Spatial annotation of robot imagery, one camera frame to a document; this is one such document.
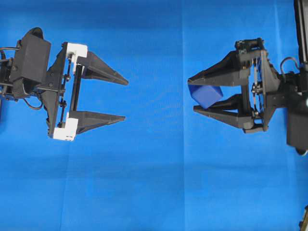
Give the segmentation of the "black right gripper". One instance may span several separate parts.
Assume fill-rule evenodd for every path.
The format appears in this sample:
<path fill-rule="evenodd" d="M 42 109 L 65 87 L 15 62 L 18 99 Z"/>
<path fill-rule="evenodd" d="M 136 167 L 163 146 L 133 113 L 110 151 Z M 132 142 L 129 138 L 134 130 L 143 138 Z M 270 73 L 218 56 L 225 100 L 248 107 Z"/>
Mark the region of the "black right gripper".
<path fill-rule="evenodd" d="M 189 78 L 188 85 L 241 86 L 241 93 L 204 109 L 193 110 L 223 122 L 244 133 L 267 131 L 276 109 L 287 106 L 290 93 L 301 91 L 300 73 L 278 72 L 268 59 L 261 38 L 239 40 L 236 51 L 229 52 L 220 62 Z M 248 68 L 254 72 L 254 82 L 248 86 Z"/>

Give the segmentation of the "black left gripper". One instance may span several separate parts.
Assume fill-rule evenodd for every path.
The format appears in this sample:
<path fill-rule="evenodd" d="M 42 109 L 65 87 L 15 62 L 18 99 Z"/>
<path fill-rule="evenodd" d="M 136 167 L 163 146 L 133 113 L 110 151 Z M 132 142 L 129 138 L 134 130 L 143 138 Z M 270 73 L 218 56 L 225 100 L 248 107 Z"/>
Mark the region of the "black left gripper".
<path fill-rule="evenodd" d="M 84 79 L 97 79 L 121 85 L 128 85 L 128 81 L 118 72 L 109 67 L 96 54 L 88 51 L 87 45 L 64 42 L 62 50 L 58 53 L 54 64 L 49 68 L 42 83 L 45 88 L 41 94 L 44 108 L 47 111 L 48 136 L 63 141 L 73 141 L 75 136 L 105 125 L 111 125 L 125 120 L 124 116 L 101 114 L 89 111 L 70 111 L 61 128 L 56 127 L 59 97 L 63 93 L 63 72 L 66 58 L 71 57 L 73 74 L 77 65 L 81 65 L 81 77 Z"/>

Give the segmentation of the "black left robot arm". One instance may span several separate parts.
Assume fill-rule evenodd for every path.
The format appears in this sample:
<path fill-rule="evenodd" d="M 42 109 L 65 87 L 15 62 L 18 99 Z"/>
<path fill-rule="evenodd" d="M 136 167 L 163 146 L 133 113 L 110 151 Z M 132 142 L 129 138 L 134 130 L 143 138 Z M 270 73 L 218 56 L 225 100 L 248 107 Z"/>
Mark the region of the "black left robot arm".
<path fill-rule="evenodd" d="M 34 36 L 12 47 L 13 58 L 6 59 L 3 54 L 6 49 L 1 48 L 0 95 L 12 101 L 37 97 L 47 112 L 48 136 L 52 139 L 73 141 L 78 134 L 125 120 L 124 116 L 77 110 L 83 78 L 127 85 L 125 78 L 90 52 L 86 45 L 77 43 L 64 42 L 54 64 L 48 68 L 50 48 L 49 42 Z M 68 73 L 64 74 L 66 62 L 69 63 Z M 69 72 L 74 74 L 69 112 L 57 122 L 58 108 L 67 106 L 64 93 Z"/>

